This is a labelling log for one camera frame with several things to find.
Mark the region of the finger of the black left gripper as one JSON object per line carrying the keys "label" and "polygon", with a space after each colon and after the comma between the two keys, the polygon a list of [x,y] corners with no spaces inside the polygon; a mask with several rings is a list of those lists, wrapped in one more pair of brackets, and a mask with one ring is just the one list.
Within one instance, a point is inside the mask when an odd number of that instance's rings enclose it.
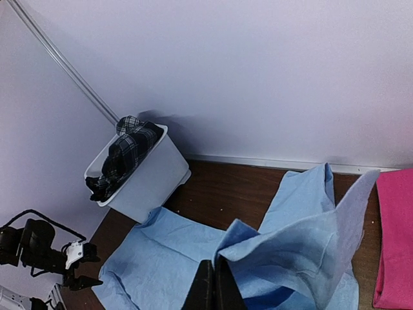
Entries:
{"label": "finger of the black left gripper", "polygon": [[66,277],[66,287],[69,288],[71,291],[80,291],[83,289],[87,289],[93,286],[102,285],[103,282],[96,279],[91,278],[89,276],[80,276],[76,278],[75,276],[68,276]]}
{"label": "finger of the black left gripper", "polygon": [[92,243],[83,243],[83,251],[81,257],[77,259],[78,262],[98,262],[97,246]]}

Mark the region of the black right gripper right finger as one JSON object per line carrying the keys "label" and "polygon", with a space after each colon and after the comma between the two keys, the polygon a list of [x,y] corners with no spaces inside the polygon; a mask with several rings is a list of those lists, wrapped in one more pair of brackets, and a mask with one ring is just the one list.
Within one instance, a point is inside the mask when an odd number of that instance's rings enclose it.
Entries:
{"label": "black right gripper right finger", "polygon": [[220,256],[215,272],[215,309],[246,309],[228,262]]}

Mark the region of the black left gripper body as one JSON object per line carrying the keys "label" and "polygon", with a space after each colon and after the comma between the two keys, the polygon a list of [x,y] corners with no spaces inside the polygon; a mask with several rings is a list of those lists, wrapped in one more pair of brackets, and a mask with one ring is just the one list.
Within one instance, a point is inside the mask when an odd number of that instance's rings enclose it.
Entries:
{"label": "black left gripper body", "polygon": [[33,278],[46,273],[55,273],[63,276],[63,286],[71,286],[75,283],[77,262],[66,269],[67,256],[60,251],[48,249],[40,253],[25,247],[21,251],[20,259],[24,267],[30,267],[30,276]]}

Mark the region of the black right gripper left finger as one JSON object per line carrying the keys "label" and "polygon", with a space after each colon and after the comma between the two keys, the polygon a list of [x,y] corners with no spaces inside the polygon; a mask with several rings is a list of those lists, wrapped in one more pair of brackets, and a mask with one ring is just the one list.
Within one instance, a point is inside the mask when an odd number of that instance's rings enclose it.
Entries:
{"label": "black right gripper left finger", "polygon": [[202,260],[197,268],[183,310],[211,310],[213,308],[214,269],[210,260]]}

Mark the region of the light blue shirt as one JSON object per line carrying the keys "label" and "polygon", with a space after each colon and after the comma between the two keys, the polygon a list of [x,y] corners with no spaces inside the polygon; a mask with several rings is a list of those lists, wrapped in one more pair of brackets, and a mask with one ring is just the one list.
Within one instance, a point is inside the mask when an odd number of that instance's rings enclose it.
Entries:
{"label": "light blue shirt", "polygon": [[222,231],[166,208],[135,225],[99,272],[105,309],[181,309],[198,265],[224,258],[249,309],[357,309],[352,258],[371,190],[360,176],[340,202],[328,164],[289,171],[259,229],[235,220]]}

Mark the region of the pink trousers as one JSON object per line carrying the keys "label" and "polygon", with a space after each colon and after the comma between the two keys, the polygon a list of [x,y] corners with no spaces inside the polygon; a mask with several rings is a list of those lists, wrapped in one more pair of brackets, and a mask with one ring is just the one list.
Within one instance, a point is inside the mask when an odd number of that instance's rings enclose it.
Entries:
{"label": "pink trousers", "polygon": [[380,174],[377,189],[382,241],[373,306],[412,309],[412,170]]}

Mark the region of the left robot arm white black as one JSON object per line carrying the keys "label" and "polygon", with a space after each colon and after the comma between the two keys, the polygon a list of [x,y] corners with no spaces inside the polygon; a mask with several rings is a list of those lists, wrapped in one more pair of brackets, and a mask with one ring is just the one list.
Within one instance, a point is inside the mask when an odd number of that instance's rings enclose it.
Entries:
{"label": "left robot arm white black", "polygon": [[[49,261],[42,271],[32,273],[33,277],[45,273],[58,273],[63,276],[63,286],[71,291],[80,291],[89,287],[101,285],[103,282],[88,276],[75,276],[75,270],[80,263],[99,262],[97,247],[91,243],[72,242],[62,251],[52,251]],[[1,286],[1,309],[65,309],[66,305],[59,292],[52,293],[47,301],[35,297],[17,294]]]}

